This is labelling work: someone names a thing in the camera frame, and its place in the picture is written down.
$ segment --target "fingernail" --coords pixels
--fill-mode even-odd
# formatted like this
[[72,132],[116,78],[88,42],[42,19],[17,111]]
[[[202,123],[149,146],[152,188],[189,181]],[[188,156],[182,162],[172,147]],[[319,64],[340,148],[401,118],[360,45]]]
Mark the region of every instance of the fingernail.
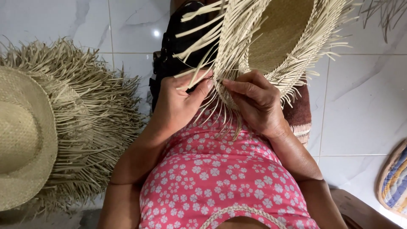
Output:
[[208,85],[208,89],[210,90],[210,89],[212,89],[212,87],[213,87],[213,80],[208,80],[207,82],[206,82],[206,84]]

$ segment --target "marble floor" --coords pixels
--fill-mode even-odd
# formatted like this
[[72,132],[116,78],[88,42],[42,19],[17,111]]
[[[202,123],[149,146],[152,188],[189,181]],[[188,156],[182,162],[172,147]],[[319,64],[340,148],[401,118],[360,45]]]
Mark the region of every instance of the marble floor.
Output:
[[[357,196],[407,228],[374,196],[374,182],[387,155],[407,137],[407,16],[388,34],[378,15],[362,28],[358,21],[340,33],[354,48],[333,48],[335,61],[322,58],[310,81],[313,127],[308,149],[333,186]],[[18,45],[68,36],[77,45],[100,49],[113,69],[141,77],[140,105],[153,74],[153,52],[160,49],[169,20],[167,0],[0,0],[0,42]]]

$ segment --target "hand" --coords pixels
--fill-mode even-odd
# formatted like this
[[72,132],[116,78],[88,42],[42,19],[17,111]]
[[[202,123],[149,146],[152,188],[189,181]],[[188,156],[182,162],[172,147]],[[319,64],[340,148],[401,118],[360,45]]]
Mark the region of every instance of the hand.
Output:
[[276,138],[290,130],[280,104],[280,91],[254,70],[239,76],[236,81],[224,79],[243,118],[268,138]]
[[[200,70],[196,79],[205,74]],[[153,129],[151,133],[162,134],[167,139],[178,130],[186,126],[197,113],[202,101],[213,87],[213,82],[208,79],[212,76],[210,70],[198,83],[193,92],[186,92],[193,73],[180,78],[166,77],[161,81],[160,94],[153,116],[146,128]]]

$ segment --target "hat brim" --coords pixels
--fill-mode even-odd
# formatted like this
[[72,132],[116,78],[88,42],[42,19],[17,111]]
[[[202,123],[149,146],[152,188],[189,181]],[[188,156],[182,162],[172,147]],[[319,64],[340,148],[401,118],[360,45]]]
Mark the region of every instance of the hat brim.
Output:
[[40,148],[24,167],[0,174],[0,211],[29,201],[48,180],[58,153],[55,117],[47,93],[22,71],[0,67],[0,101],[17,104],[29,111],[39,127]]

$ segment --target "woman's right hand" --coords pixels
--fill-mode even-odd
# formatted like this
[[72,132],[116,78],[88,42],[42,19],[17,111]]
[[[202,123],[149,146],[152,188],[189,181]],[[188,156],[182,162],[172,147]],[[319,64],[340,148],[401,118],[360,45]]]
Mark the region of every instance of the woman's right hand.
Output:
[[235,81],[224,79],[222,84],[253,129],[269,139],[291,131],[282,113],[280,91],[259,71],[243,74]]

